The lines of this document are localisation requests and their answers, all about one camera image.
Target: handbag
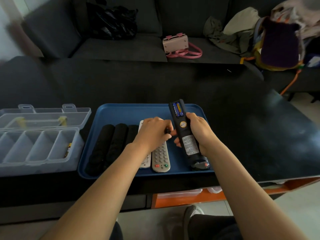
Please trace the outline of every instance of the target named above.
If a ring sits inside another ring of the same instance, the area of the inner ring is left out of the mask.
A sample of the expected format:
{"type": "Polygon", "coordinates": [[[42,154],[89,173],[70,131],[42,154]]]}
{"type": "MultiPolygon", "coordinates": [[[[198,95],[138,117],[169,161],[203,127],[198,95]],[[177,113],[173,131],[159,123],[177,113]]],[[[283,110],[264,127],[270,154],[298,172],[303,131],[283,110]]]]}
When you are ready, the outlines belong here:
{"type": "Polygon", "coordinates": [[[166,36],[162,40],[163,48],[168,58],[182,57],[186,59],[195,59],[202,56],[202,50],[188,41],[185,33],[178,33],[175,36],[166,36]],[[198,52],[188,50],[189,47],[196,49],[198,52]]]}

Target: white remote control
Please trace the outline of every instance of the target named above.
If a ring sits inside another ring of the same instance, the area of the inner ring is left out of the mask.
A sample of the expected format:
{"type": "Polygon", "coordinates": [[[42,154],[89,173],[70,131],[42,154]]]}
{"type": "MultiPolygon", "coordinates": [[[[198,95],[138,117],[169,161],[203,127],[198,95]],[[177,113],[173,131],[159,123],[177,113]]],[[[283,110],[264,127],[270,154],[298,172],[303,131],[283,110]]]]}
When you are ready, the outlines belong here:
{"type": "Polygon", "coordinates": [[[165,173],[170,170],[170,160],[166,141],[152,152],[152,169],[157,173],[165,173]]]}
{"type": "MultiPolygon", "coordinates": [[[[143,123],[143,120],[140,121],[138,131],[140,130],[142,123],[143,123]]],[[[150,168],[150,166],[151,166],[151,153],[143,160],[142,164],[140,165],[140,168],[141,169],[150,168]]]]}

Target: person's left hand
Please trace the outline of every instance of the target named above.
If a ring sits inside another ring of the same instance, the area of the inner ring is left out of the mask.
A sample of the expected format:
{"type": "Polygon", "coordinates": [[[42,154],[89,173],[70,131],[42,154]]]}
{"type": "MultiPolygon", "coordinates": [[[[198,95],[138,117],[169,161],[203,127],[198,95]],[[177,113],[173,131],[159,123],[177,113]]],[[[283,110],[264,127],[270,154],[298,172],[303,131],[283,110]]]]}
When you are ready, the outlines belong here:
{"type": "Polygon", "coordinates": [[[171,120],[163,120],[159,117],[145,119],[135,137],[133,143],[142,146],[149,154],[172,136],[165,134],[165,129],[174,130],[171,120]]]}

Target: person's right arm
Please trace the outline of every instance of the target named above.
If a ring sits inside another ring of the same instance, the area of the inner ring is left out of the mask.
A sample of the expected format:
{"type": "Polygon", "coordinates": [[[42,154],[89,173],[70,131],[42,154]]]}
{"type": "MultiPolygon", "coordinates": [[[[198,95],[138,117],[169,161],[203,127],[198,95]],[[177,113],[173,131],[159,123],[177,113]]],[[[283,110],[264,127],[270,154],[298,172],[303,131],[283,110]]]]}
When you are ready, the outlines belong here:
{"type": "MultiPolygon", "coordinates": [[[[307,239],[213,133],[205,119],[187,113],[201,153],[208,158],[244,239],[307,239]]],[[[175,143],[181,146],[179,138],[175,143]]]]}

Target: blue tray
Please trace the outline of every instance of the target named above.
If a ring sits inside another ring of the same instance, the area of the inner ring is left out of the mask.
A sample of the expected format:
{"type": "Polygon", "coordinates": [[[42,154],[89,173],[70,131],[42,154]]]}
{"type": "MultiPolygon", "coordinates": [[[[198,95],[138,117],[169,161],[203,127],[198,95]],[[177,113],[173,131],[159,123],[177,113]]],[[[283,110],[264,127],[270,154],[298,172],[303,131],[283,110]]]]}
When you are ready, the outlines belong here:
{"type": "MultiPolygon", "coordinates": [[[[206,119],[201,107],[195,104],[186,104],[188,112],[196,113],[198,116],[206,119]]],[[[85,173],[85,167],[88,163],[89,156],[94,149],[99,133],[104,125],[117,125],[124,123],[126,125],[139,125],[141,120],[152,117],[160,117],[164,120],[171,119],[171,113],[168,104],[104,104],[101,105],[94,117],[90,133],[83,149],[79,162],[78,173],[85,179],[97,179],[85,173]]],[[[170,175],[170,174],[187,174],[187,173],[207,173],[212,170],[191,171],[187,165],[182,149],[174,144],[174,138],[167,141],[168,153],[170,158],[170,170],[166,173],[156,173],[152,168],[139,169],[136,177],[170,175]]]]}

